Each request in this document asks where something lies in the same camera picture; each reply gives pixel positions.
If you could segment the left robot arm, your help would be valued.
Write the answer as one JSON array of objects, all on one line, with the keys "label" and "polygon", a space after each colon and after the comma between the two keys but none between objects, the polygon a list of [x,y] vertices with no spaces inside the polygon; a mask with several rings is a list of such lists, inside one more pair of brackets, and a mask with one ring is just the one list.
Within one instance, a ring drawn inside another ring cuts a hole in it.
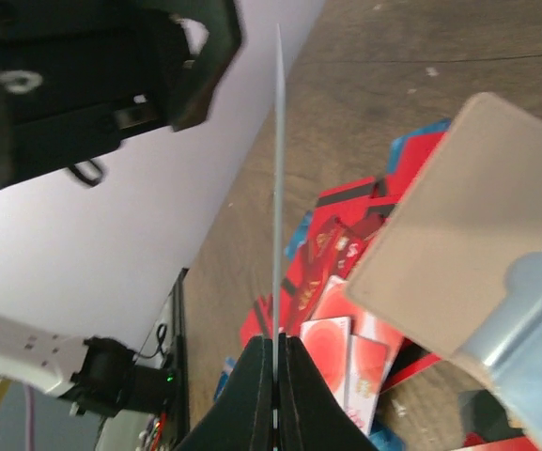
[{"label": "left robot arm", "polygon": [[[0,191],[57,170],[95,187],[127,139],[202,124],[241,44],[232,1],[0,1]],[[2,316],[0,375],[107,417],[178,396],[113,338]]]}]

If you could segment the teal VIP card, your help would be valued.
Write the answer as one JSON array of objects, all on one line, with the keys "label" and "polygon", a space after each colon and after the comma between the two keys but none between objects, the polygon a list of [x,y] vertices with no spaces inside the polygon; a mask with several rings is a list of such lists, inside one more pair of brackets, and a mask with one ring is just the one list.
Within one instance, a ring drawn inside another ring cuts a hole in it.
[{"label": "teal VIP card", "polygon": [[284,159],[286,138],[286,78],[281,27],[275,30],[275,151],[273,197],[272,326],[277,340],[280,328],[280,283],[283,252]]}]

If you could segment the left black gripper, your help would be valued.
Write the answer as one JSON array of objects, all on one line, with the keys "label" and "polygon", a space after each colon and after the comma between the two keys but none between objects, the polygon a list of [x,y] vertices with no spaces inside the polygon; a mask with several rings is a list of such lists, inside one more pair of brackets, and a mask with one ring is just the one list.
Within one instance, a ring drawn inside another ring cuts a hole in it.
[{"label": "left black gripper", "polygon": [[205,122],[241,44],[232,1],[0,1],[0,191]]}]

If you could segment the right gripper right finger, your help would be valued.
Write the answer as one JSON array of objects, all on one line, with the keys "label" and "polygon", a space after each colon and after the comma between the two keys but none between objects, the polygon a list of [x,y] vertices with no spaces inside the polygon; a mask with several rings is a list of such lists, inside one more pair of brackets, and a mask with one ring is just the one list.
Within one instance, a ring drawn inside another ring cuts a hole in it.
[{"label": "right gripper right finger", "polygon": [[280,334],[278,346],[278,448],[374,450],[335,400],[301,340]]}]

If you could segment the beige leather card holder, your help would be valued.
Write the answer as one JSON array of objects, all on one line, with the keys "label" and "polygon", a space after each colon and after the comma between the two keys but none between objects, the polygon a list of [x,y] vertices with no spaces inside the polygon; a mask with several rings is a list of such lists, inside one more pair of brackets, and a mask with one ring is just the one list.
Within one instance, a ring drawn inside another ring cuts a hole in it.
[{"label": "beige leather card holder", "polygon": [[470,97],[345,286],[542,448],[542,120]]}]

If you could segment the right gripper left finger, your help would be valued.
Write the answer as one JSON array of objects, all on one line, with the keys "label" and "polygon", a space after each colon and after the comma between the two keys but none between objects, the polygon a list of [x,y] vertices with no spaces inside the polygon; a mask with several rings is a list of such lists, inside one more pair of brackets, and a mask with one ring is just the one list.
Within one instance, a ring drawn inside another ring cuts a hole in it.
[{"label": "right gripper left finger", "polygon": [[272,449],[272,343],[252,338],[209,412],[179,444],[186,451]]}]

